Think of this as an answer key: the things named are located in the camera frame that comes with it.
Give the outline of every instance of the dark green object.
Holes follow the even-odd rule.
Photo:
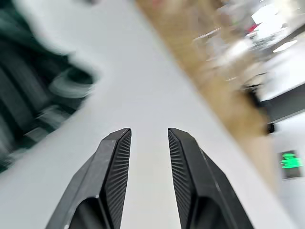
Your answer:
[[[77,111],[91,75],[46,50],[10,0],[0,2],[0,172]]]

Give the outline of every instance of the wooden floor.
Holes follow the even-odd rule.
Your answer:
[[[239,90],[247,77],[245,70],[256,60],[246,52],[218,67],[208,59],[206,48],[194,39],[219,28],[215,9],[207,0],[137,0],[138,6],[186,72],[228,132],[253,162],[269,187],[276,191],[276,174],[266,117]],[[221,28],[222,39],[233,47],[241,36]]]

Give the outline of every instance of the green exit sign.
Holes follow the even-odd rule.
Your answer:
[[[295,151],[281,153],[281,166],[283,168],[285,179],[301,177],[302,160],[297,157]]]

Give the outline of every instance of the ceiling light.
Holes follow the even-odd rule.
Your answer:
[[[273,52],[275,53],[275,52],[280,52],[280,51],[286,50],[290,46],[294,45],[295,43],[297,43],[297,40],[294,40],[294,41],[291,41],[291,42],[287,42],[287,43],[281,45],[280,47],[278,47],[277,49],[273,50]]]

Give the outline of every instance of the red object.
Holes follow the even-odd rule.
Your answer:
[[[249,29],[247,29],[247,31],[248,31],[248,32],[253,32],[253,30],[255,30],[260,24],[261,24],[261,23],[259,23],[259,24],[253,24]]]

